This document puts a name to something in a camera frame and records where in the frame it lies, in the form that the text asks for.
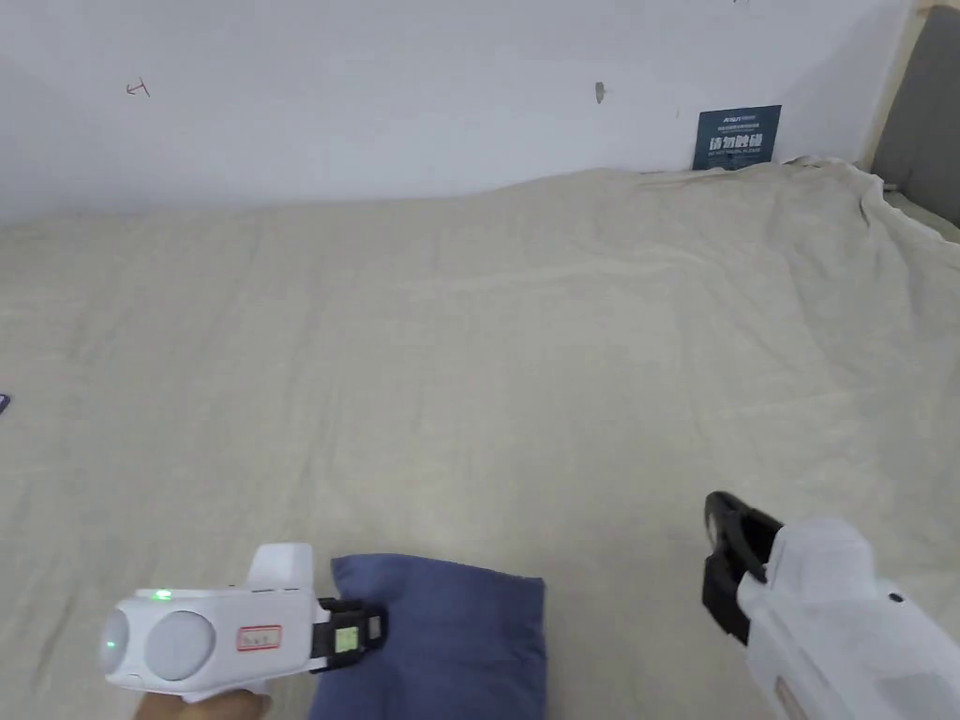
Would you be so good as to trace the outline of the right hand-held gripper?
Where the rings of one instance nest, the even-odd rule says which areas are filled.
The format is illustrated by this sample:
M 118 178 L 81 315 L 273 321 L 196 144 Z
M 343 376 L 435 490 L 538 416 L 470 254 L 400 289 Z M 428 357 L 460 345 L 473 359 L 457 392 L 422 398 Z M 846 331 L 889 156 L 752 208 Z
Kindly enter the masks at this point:
M 746 649 L 778 719 L 958 717 L 956 642 L 878 576 L 853 526 L 814 518 L 784 527 L 722 490 L 707 495 L 704 524 L 712 554 L 701 602 Z

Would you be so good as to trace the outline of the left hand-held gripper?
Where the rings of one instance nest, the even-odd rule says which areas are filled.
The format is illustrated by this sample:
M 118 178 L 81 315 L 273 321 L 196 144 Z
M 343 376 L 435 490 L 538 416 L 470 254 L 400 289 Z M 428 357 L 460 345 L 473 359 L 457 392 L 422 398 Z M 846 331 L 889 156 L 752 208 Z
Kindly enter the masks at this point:
M 314 627 L 328 619 L 329 663 L 314 648 Z M 233 690 L 264 694 L 277 678 L 357 665 L 388 632 L 381 604 L 321 607 L 311 545 L 268 544 L 238 585 L 139 589 L 120 601 L 99 639 L 99 671 L 118 687 L 188 703 Z

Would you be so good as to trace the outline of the person's left hand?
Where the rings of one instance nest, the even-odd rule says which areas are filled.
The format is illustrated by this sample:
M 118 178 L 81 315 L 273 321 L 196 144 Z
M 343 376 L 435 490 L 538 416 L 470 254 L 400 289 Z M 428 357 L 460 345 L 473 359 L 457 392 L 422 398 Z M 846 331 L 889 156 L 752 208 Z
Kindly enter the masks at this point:
M 268 695 L 234 690 L 198 702 L 186 702 L 179 696 L 145 694 L 133 719 L 136 720 L 258 720 L 268 714 L 272 699 Z

